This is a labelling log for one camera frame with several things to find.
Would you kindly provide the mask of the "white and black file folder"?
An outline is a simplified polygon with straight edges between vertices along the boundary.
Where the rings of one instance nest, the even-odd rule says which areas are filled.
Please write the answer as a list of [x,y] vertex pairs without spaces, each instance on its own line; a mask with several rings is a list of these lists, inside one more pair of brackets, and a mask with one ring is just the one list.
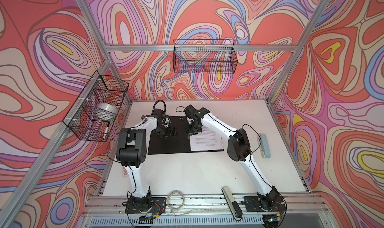
[[170,138],[160,138],[154,131],[151,132],[148,154],[182,154],[182,153],[201,153],[192,152],[190,148],[190,137],[186,133],[189,122],[186,116],[172,116],[172,126],[176,128],[177,136]]

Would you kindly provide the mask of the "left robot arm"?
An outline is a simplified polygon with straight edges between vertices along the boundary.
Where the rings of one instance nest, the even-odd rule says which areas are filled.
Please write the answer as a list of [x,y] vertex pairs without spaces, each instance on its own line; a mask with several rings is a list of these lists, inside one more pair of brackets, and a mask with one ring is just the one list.
[[171,126],[171,117],[166,114],[166,103],[158,100],[154,103],[152,112],[142,116],[142,121],[137,125],[124,128],[120,131],[116,160],[120,163],[127,174],[131,190],[128,191],[126,208],[128,211],[149,213],[154,205],[150,185],[144,178],[144,161],[147,157],[147,136],[155,133],[161,139],[176,135],[176,129]]

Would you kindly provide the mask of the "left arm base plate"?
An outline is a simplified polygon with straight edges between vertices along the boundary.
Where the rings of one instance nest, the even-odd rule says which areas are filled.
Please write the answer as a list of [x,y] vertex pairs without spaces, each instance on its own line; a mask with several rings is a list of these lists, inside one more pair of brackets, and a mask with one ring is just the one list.
[[133,197],[130,196],[122,205],[126,214],[162,214],[166,211],[165,197]]

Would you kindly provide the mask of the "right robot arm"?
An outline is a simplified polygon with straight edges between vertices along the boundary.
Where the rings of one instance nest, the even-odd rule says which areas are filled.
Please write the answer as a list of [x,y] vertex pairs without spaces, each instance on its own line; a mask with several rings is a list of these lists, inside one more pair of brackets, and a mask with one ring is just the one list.
[[194,106],[188,105],[183,109],[189,119],[187,134],[197,135],[203,131],[203,127],[209,128],[222,138],[227,139],[227,154],[235,162],[238,162],[246,171],[250,179],[257,187],[257,196],[260,207],[264,211],[282,209],[287,211],[287,202],[281,193],[273,186],[261,169],[256,164],[251,150],[251,143],[247,131],[244,128],[236,129],[219,120],[208,109],[197,110]]

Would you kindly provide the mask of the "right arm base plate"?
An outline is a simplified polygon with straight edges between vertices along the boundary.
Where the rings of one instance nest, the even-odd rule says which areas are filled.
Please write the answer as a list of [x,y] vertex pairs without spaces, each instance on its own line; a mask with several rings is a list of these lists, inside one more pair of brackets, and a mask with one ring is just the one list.
[[282,214],[287,211],[287,205],[282,196],[274,201],[268,201],[259,196],[245,196],[241,203],[246,206],[247,212],[277,212]]

